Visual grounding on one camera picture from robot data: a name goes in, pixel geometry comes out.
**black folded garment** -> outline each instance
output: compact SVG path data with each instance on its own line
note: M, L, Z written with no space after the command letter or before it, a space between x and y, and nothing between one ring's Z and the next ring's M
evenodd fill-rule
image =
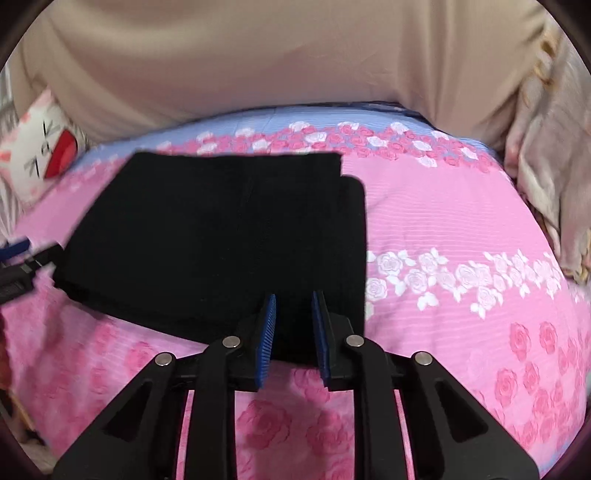
M57 288L95 310L203 343L277 295L273 358L316 363L311 293L363 334L363 185L337 154L135 154L66 246Z

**silver screw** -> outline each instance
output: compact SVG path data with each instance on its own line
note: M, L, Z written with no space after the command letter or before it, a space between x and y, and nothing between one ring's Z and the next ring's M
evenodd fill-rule
M222 344L226 348L236 348L238 345L240 345L240 339L237 336L232 335L224 338L224 340L222 340Z
M158 365L159 367L166 367L167 365L170 365L173 361L173 356L170 355L170 353L159 353L156 356L156 365Z
M416 363L419 365L424 365L426 367L427 365L431 365L433 363L433 357L430 353L419 352L414 356L414 361L416 361Z
M365 340L359 335L349 335L346 342L349 346L360 347L365 343Z

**cartoon face pillow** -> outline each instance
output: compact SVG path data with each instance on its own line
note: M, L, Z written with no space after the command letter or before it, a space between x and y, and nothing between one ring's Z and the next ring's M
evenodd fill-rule
M30 207L85 150L84 134L46 90L0 143L0 175Z

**pink bedsheet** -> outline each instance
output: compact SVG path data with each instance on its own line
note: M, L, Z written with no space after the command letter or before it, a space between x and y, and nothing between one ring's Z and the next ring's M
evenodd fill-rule
M343 151L343 172L366 187L367 337L401 355L431 352L545 473L583 422L590 311L569 293L507 176L486 152L441 132L305 128L284 132L294 148ZM223 140L202 134L163 149L220 153L264 140L272 151L277 137ZM66 242L122 162L68 174L17 234L38 246ZM165 233L155 218L154 235ZM88 311L52 288L48 273L37 287L4 316L15 390L58 454L155 354L203 349ZM241 480L352 479L352 396L328 393L315 370L275 363L264 390L236 399L236 444Z

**tan cloth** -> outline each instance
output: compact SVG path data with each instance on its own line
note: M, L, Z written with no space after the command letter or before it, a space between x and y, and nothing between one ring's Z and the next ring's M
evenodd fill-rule
M591 74L548 19L539 60L523 83L505 169L535 209L565 275L591 269Z
M395 100L502 147L535 60L535 0L59 0L11 60L96 141L268 105Z

